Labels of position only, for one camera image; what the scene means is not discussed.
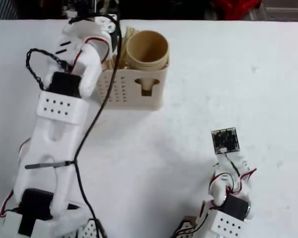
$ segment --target wire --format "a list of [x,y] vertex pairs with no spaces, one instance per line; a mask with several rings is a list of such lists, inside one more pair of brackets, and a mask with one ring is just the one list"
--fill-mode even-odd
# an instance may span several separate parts
[[189,235],[189,234],[193,234],[193,233],[197,232],[197,231],[203,226],[203,224],[204,224],[205,221],[207,220],[208,216],[209,216],[208,214],[205,216],[204,221],[202,222],[202,224],[201,224],[198,228],[196,228],[196,230],[194,230],[194,231],[192,231],[192,232],[179,233],[179,234],[176,235],[175,238],[177,238],[178,236],[181,236],[181,235]]
[[12,196],[13,196],[13,189],[11,190],[11,192],[8,194],[8,196],[3,201],[3,204],[2,204],[1,209],[0,209],[0,218],[4,218],[5,213],[7,211],[10,211],[10,210],[5,210],[5,207],[6,207],[6,204],[9,202],[9,200],[12,198]]
[[236,171],[237,176],[240,177],[240,173],[239,173],[237,167],[235,166],[235,164],[232,162],[232,160],[230,160],[230,159],[227,157],[226,153],[224,153],[224,154],[225,154],[225,157],[227,158],[227,160],[228,160],[228,161],[230,162],[230,164],[232,165],[233,169]]
[[[101,60],[101,63],[104,63],[104,62],[106,61],[108,55],[109,55],[109,49],[110,49],[109,43],[107,42],[106,39],[101,38],[101,37],[88,37],[88,38],[84,41],[84,44],[88,43],[88,41],[90,41],[90,40],[102,41],[102,42],[104,42],[104,43],[107,45],[107,49],[108,49],[108,50],[107,50],[107,53],[106,53],[105,57]],[[80,51],[77,53],[77,55],[75,56],[75,58],[74,58],[74,62],[73,62],[73,69],[74,69],[74,67],[75,67],[75,65],[76,65],[76,62],[77,62],[77,60],[78,60],[78,57],[80,56],[81,53],[82,53],[82,50],[80,50]]]
[[[114,82],[115,82],[115,76],[116,76],[116,72],[117,72],[117,69],[118,69],[118,65],[119,65],[119,59],[120,59],[120,54],[121,54],[121,47],[122,47],[122,33],[121,33],[121,29],[120,29],[120,26],[119,26],[119,23],[118,21],[116,21],[113,17],[111,17],[110,15],[107,15],[107,14],[101,14],[101,13],[92,13],[89,17],[97,17],[97,16],[104,16],[106,18],[108,18],[109,20],[111,20],[115,25],[116,25],[116,28],[118,30],[118,36],[119,36],[119,42],[118,42],[118,47],[117,47],[117,58],[116,58],[116,62],[115,62],[115,67],[113,69],[113,74],[112,74],[112,77],[111,77],[111,80],[110,80],[110,83],[109,83],[109,87],[108,87],[108,91],[107,91],[107,94],[106,94],[106,97],[102,103],[102,105],[100,106],[100,109],[96,115],[96,117],[94,118],[93,122],[91,123],[91,125],[89,126],[85,136],[83,137],[79,147],[77,148],[77,151],[75,153],[75,156],[74,156],[74,166],[75,166],[75,170],[76,170],[76,175],[77,175],[77,181],[78,181],[78,186],[79,186],[79,189],[80,189],[80,192],[81,192],[81,195],[83,197],[83,200],[84,202],[86,203],[86,205],[89,207],[90,209],[90,212],[93,216],[93,220],[95,221],[95,226],[96,226],[96,237],[99,238],[99,229],[100,229],[100,232],[101,232],[101,235],[103,238],[107,238],[107,235],[101,225],[101,222],[96,218],[96,215],[95,215],[95,212],[90,204],[90,202],[88,201],[87,197],[86,197],[86,194],[84,192],[84,189],[83,189],[83,185],[82,185],[82,181],[81,181],[81,177],[80,177],[80,172],[79,172],[79,167],[78,167],[78,163],[77,163],[77,158],[78,158],[78,155],[88,137],[88,135],[90,134],[91,130],[93,129],[95,123],[97,122],[100,114],[102,113],[102,111],[104,110],[104,107],[106,106],[107,104],[107,101],[109,99],[109,96],[110,96],[110,93],[111,93],[111,90],[113,88],[113,85],[114,85]],[[70,24],[74,23],[74,22],[78,22],[78,21],[82,21],[82,20],[86,20],[84,18],[72,18],[70,20]]]
[[211,179],[211,181],[210,181],[209,190],[211,189],[211,186],[213,185],[213,183],[214,183],[219,177],[221,177],[221,176],[223,176],[223,175],[229,175],[229,176],[230,176],[230,178],[232,179],[232,189],[231,189],[231,191],[234,190],[234,186],[235,186],[235,184],[234,184],[234,179],[233,179],[233,176],[232,176],[230,173],[228,173],[228,172],[220,173],[220,174],[216,175],[215,177],[213,177],[213,178]]
[[39,76],[36,75],[36,73],[33,71],[33,69],[30,66],[31,55],[32,55],[33,52],[39,52],[39,53],[42,53],[42,54],[44,54],[46,56],[51,57],[66,72],[71,71],[71,69],[72,69],[72,66],[69,63],[67,63],[66,60],[61,60],[61,59],[59,59],[58,57],[56,57],[54,54],[52,54],[50,52],[47,52],[45,50],[41,50],[41,49],[38,49],[38,48],[32,48],[32,49],[30,49],[28,51],[28,53],[26,53],[25,66],[30,71],[30,73],[33,75],[33,77],[35,78],[35,80],[38,82],[41,90],[44,90],[44,85],[43,85],[42,79]]
[[248,171],[247,173],[244,173],[243,175],[241,175],[240,179],[242,180],[244,177],[248,176],[247,182],[249,181],[249,178],[253,175],[254,172],[256,172],[257,169],[253,169],[251,171]]

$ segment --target hole in basket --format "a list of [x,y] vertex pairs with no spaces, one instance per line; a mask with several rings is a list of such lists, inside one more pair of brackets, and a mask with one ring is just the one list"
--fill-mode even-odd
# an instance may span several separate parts
[[159,84],[160,81],[157,79],[150,79],[150,78],[146,78],[146,79],[136,79],[135,83],[140,84],[142,87],[141,90],[141,95],[145,96],[145,97],[151,97],[152,96],[152,88],[153,86],[155,86],[156,84]]

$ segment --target red object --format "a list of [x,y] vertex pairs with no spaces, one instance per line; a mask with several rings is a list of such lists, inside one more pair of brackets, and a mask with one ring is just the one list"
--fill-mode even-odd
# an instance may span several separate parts
[[224,12],[225,20],[241,20],[251,9],[260,6],[262,0],[213,0]]

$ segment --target white plastic part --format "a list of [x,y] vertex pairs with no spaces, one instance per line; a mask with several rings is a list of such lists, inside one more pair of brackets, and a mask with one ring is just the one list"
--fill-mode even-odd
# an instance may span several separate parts
[[219,210],[211,210],[205,226],[225,238],[242,238],[246,223]]
[[[56,238],[64,234],[75,233],[88,221],[89,211],[80,207],[75,210],[66,210],[58,218],[48,221],[36,220],[31,238]],[[15,212],[7,212],[3,224],[3,234],[12,238],[24,238],[18,233],[22,215]]]
[[79,125],[86,117],[88,103],[83,99],[42,91],[36,114],[47,118]]
[[[159,110],[163,104],[163,90],[168,67],[159,71],[139,71],[133,69],[120,69],[117,71],[114,87],[110,94],[106,108],[109,109],[136,109]],[[101,101],[104,100],[113,71],[102,72],[96,92]],[[151,96],[142,95],[142,86],[137,79],[156,79],[152,87]]]
[[79,21],[72,25],[67,24],[63,29],[63,34],[67,36],[74,36],[80,39],[87,37],[101,37],[109,43],[109,54],[106,60],[113,57],[113,48],[111,44],[111,36],[108,32],[102,30],[102,26],[93,21]]
[[[111,17],[113,17],[115,20],[117,20],[117,15],[115,14],[109,14]],[[103,31],[106,31],[108,33],[113,33],[116,29],[116,25],[114,22],[112,22],[110,19],[104,16],[98,16],[95,18],[95,22],[101,26],[101,29]]]
[[[54,163],[73,160],[81,139],[87,111],[88,103],[82,99],[41,92],[37,107],[38,119],[30,147],[21,160],[14,185],[14,194],[18,203],[21,201],[23,192],[28,188],[31,177],[36,174],[35,170],[25,169],[25,165],[44,163],[47,159],[52,159]],[[59,217],[69,203],[68,196],[75,177],[75,168],[73,165],[56,168],[55,174],[57,185],[51,203],[51,214]]]
[[80,74],[79,93],[82,98],[89,98],[102,72],[101,59],[97,51],[99,45],[84,44],[77,59],[73,74]]
[[85,227],[79,228],[77,238],[95,238],[96,234],[95,222],[90,220]]

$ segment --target black cable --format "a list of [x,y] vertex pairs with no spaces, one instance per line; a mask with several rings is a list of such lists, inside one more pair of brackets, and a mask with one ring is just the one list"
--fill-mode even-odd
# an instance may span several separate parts
[[189,234],[193,234],[193,233],[197,232],[197,231],[203,226],[203,224],[204,224],[205,221],[207,220],[207,217],[208,217],[208,216],[209,216],[208,214],[205,216],[204,221],[202,222],[202,224],[201,224],[196,230],[194,230],[194,231],[192,231],[192,232],[187,232],[187,233],[179,233],[179,234],[178,234],[176,237],[174,237],[174,238],[177,238],[178,236],[189,235]]
[[[111,77],[111,80],[110,80],[110,83],[109,83],[109,87],[108,87],[108,91],[107,91],[107,94],[106,94],[106,97],[102,103],[102,105],[100,106],[100,109],[96,115],[96,117],[94,118],[93,122],[91,123],[91,125],[89,126],[85,136],[83,137],[76,153],[75,153],[75,156],[74,156],[74,166],[75,166],[75,170],[76,170],[76,174],[77,174],[77,181],[78,181],[78,186],[79,186],[79,189],[80,189],[80,192],[81,192],[81,195],[83,197],[83,200],[84,202],[86,203],[86,205],[89,207],[90,209],[90,212],[93,216],[93,220],[95,221],[95,226],[96,226],[96,236],[97,238],[99,238],[99,229],[100,229],[100,232],[101,232],[101,235],[103,238],[107,238],[107,235],[106,235],[106,232],[104,231],[102,225],[101,225],[101,222],[96,218],[96,215],[95,215],[95,212],[91,206],[91,204],[89,203],[87,197],[86,197],[86,194],[84,192],[84,189],[83,189],[83,185],[82,185],[82,182],[81,182],[81,177],[80,177],[80,172],[79,172],[79,167],[78,167],[78,163],[77,163],[77,158],[78,158],[78,155],[84,145],[84,142],[86,141],[88,135],[90,134],[91,130],[93,129],[95,123],[97,122],[100,114],[102,113],[102,111],[104,110],[104,107],[106,106],[106,103],[110,97],[110,93],[111,93],[111,90],[113,88],[113,85],[114,85],[114,82],[115,82],[115,76],[116,76],[116,72],[117,72],[117,69],[118,69],[118,65],[119,65],[119,59],[120,59],[120,54],[121,54],[121,47],[122,47],[122,34],[121,34],[121,29],[120,29],[120,26],[119,26],[119,23],[118,21],[116,21],[113,17],[111,17],[110,15],[107,15],[107,14],[101,14],[101,13],[92,13],[89,17],[97,17],[97,16],[104,16],[106,18],[108,18],[109,20],[111,20],[115,25],[116,25],[116,28],[118,30],[118,36],[119,36],[119,42],[118,42],[118,47],[117,47],[117,58],[116,58],[116,61],[115,61],[115,66],[114,66],[114,69],[113,69],[113,74],[112,74],[112,77]],[[86,20],[86,19],[83,19],[83,18],[73,18],[70,20],[70,24],[74,23],[74,22],[78,22],[78,21],[81,21],[81,20]]]
[[33,71],[33,69],[30,66],[30,59],[31,59],[31,55],[32,55],[33,52],[39,52],[39,53],[42,53],[46,56],[51,57],[53,60],[56,61],[56,63],[58,63],[62,67],[62,69],[65,70],[65,72],[71,71],[71,69],[72,69],[72,66],[69,63],[67,63],[67,61],[61,60],[60,58],[56,57],[54,54],[52,54],[50,52],[47,52],[45,50],[41,50],[41,49],[38,49],[38,48],[30,49],[28,51],[28,53],[26,53],[25,66],[30,71],[30,73],[33,75],[35,80],[38,82],[41,90],[44,90],[44,85],[43,85],[42,79],[39,76],[36,75],[36,73]]
[[228,161],[230,162],[230,164],[232,165],[233,169],[236,171],[238,177],[240,177],[240,173],[239,173],[237,167],[235,166],[235,164],[232,162],[232,160],[230,160],[230,159],[227,157],[226,153],[224,153],[224,154],[225,154],[225,157],[227,158],[227,160],[228,160]]

